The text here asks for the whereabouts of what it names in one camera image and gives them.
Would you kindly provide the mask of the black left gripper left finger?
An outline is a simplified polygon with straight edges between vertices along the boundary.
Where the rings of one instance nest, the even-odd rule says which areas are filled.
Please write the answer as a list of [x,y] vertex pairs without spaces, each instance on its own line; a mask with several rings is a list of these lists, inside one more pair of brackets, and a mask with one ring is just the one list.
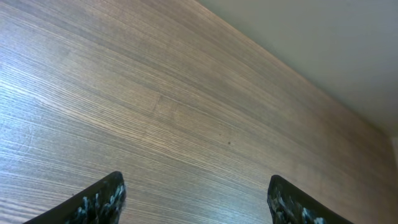
[[126,185],[114,171],[26,224],[118,224],[126,202]]

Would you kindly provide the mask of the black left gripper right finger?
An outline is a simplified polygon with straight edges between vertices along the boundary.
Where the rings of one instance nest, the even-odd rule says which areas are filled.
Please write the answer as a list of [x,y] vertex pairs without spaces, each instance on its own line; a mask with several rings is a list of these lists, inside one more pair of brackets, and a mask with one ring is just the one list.
[[267,190],[273,224],[352,224],[279,175]]

